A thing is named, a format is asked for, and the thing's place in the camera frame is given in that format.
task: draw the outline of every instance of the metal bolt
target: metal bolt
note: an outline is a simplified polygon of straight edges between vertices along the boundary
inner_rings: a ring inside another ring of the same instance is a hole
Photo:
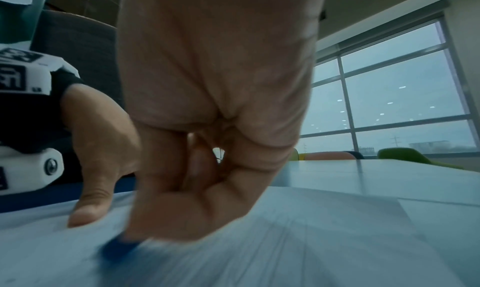
[[[53,158],[47,159],[45,162],[45,166],[43,166],[43,169],[45,170],[45,173],[48,176],[54,175],[55,172],[57,172],[58,168],[59,168],[59,164]]]

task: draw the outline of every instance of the hand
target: hand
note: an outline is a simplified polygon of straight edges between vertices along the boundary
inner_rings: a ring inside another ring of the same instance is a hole
[[[322,2],[122,1],[118,63],[143,147],[128,238],[196,240],[249,212],[298,141]]]
[[[81,197],[68,220],[69,227],[76,227],[107,214],[116,182],[137,170],[140,138],[129,115],[110,97],[89,86],[70,86],[60,108],[83,176]]]

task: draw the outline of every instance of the white table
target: white table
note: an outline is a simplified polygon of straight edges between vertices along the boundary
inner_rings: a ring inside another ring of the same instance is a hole
[[[398,198],[468,287],[480,286],[480,173],[398,160],[291,161],[276,187]]]

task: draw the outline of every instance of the black wristband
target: black wristband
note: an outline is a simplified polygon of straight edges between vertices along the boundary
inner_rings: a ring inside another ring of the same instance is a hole
[[[61,119],[60,100],[73,84],[83,84],[74,74],[51,73],[51,93],[0,93],[0,142],[21,153],[38,153],[70,136]]]

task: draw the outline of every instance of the sky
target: sky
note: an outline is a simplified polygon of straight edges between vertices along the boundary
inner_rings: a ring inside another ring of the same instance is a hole
[[[342,57],[350,72],[444,42],[437,23],[397,36]],[[468,114],[449,66],[448,50],[441,50],[381,69],[348,77],[346,87],[356,128]],[[338,60],[314,68],[316,83],[340,74]],[[342,82],[312,89],[301,134],[350,129]],[[414,143],[448,141],[447,152],[477,151],[472,124],[452,121],[357,133],[359,147],[409,147]],[[352,135],[309,137],[296,146],[299,153],[353,149]]]

